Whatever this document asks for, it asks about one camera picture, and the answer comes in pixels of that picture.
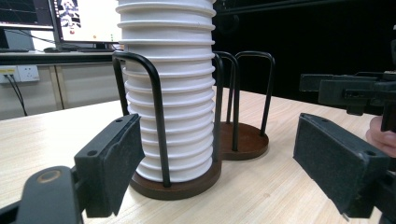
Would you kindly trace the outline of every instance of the wooden base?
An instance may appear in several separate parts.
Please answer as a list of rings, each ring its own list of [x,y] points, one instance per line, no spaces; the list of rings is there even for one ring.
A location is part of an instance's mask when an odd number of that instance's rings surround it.
[[[244,161],[257,158],[268,149],[269,139],[260,136],[260,129],[239,123],[237,151],[233,151],[233,124],[220,124],[220,158],[226,161]]]
[[[169,188],[165,188],[163,182],[147,180],[138,173],[134,173],[130,185],[149,198],[173,201],[190,198],[210,189],[218,181],[220,173],[221,161],[217,161],[200,177],[187,182],[172,183]]]

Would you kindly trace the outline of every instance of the cable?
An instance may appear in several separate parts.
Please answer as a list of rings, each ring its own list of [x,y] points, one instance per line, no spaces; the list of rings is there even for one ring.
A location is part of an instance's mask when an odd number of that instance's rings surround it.
[[[54,41],[54,40],[40,38],[40,37],[37,37],[35,35],[28,34],[28,33],[24,32],[23,30],[19,30],[18,32],[11,31],[11,30],[6,30],[6,31],[9,32],[9,33],[17,34],[17,35],[26,35],[26,36],[29,36],[29,37],[32,37],[32,38],[35,38],[35,39],[39,39],[39,40],[42,40],[42,41],[45,41],[45,42],[48,42],[48,43],[51,43],[51,44],[55,44],[55,45],[56,44],[60,44],[63,47],[81,48],[80,46],[73,45],[73,44],[65,44],[65,43],[60,43],[60,42]]]
[[[217,11],[216,16],[236,15],[236,14],[251,13],[258,11],[291,8],[291,7],[310,7],[310,6],[332,4],[332,3],[339,3],[345,1],[348,0],[281,0],[281,1],[274,1],[270,3],[263,3],[253,6],[250,5],[245,7],[221,9]]]
[[[24,116],[28,116],[27,112],[26,112],[26,109],[25,109],[25,106],[24,106],[23,97],[22,97],[20,88],[18,87],[17,81],[15,80],[14,75],[9,75],[9,76],[12,78],[12,80],[8,77],[8,75],[4,75],[4,77],[6,79],[8,79],[9,84],[11,84],[12,89],[14,89],[15,93],[17,94],[18,99],[20,100]]]

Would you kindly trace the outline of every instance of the desk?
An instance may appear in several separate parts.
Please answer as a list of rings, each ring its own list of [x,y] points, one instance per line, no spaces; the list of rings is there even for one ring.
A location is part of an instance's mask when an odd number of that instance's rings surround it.
[[[68,64],[68,63],[110,63],[112,52],[62,52],[62,53],[1,53],[0,65],[19,64]]]
[[[260,128],[264,102],[264,95],[241,92],[240,121]],[[373,117],[273,97],[266,155],[249,161],[224,161],[218,182],[185,200],[153,200],[128,188],[117,217],[85,218],[85,222],[347,223],[292,158],[302,112],[332,120],[358,137],[364,137]],[[0,121],[0,207],[16,202],[23,183],[35,172],[55,165],[72,167],[74,155],[121,114],[120,102],[115,101]],[[379,217],[375,210],[370,220],[351,219],[350,223],[376,224]]]

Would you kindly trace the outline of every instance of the wall outlet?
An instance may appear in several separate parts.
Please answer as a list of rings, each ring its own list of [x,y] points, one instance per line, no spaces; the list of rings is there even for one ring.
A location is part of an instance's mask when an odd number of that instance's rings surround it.
[[[0,66],[0,83],[9,84],[9,80],[5,77],[5,75],[8,75],[10,79],[10,76],[12,75],[14,76],[15,81],[21,81],[17,66]]]
[[[18,72],[22,82],[40,80],[36,65],[18,65]]]

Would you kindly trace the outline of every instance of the stacked cups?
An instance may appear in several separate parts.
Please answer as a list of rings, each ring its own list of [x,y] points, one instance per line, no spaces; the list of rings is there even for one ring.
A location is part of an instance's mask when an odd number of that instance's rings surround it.
[[[171,182],[203,175],[212,164],[213,109],[211,31],[215,0],[119,0],[121,44],[148,58],[158,70],[163,93],[166,144]],[[163,181],[149,75],[127,62],[123,74],[128,111],[141,117],[146,158],[137,172]]]

